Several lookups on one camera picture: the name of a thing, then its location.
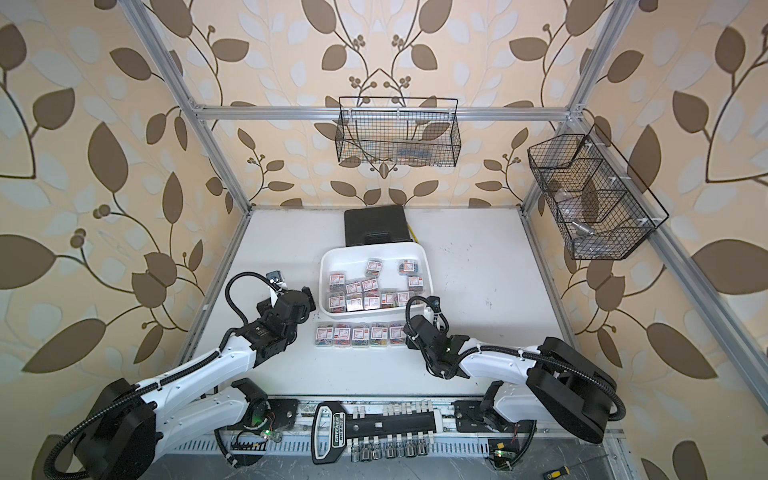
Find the paper clip box removed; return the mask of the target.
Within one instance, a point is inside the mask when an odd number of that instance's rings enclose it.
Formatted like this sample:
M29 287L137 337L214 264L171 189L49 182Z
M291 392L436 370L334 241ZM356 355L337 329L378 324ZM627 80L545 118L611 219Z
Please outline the paper clip box removed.
M333 345L337 348L351 346L353 327L347 323L337 323L333 329Z
M401 347L406 345L407 335L404 322L391 322L388 327L389 345Z
M389 345L389 324L376 322L370 325L369 345L375 348L386 348Z
M353 348L368 348L370 345L370 327L357 324L352 327L351 346Z
M315 340L314 344L318 348L330 348L334 346L334 331L335 325L333 323L321 322L316 325L315 328Z

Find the white plastic storage tray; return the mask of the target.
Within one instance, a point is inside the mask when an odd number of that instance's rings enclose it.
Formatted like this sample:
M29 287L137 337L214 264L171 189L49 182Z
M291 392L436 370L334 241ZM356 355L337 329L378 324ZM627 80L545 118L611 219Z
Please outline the white plastic storage tray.
M321 312L339 320L401 313L410 296L434 294L426 252L412 242L332 249L319 281Z

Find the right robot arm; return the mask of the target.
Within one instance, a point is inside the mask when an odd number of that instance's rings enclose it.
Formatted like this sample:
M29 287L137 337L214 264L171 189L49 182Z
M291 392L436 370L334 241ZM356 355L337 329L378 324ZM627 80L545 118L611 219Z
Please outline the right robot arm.
M497 470L515 468L541 422L555 422L574 437L599 444L607 425L626 415L615 380L558 338L548 337L537 348L491 345L450 334L443 317L413 314L405 317L404 333L431 375L489 380L481 400L455 402L454 417L462 433L509 437L509 443L489 450Z

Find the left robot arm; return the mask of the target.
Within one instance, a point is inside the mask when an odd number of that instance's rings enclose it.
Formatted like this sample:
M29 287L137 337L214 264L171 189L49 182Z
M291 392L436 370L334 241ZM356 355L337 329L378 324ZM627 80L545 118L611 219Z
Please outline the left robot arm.
M243 322L208 353L130 384L119 379L99 395L88 417L64 434L42 467L48 479L138 479L177 446L241 422L266 394L247 373L284 352L316 309L311 290L285 286L278 274L249 271L266 284L260 316L247 319L226 288L225 300Z

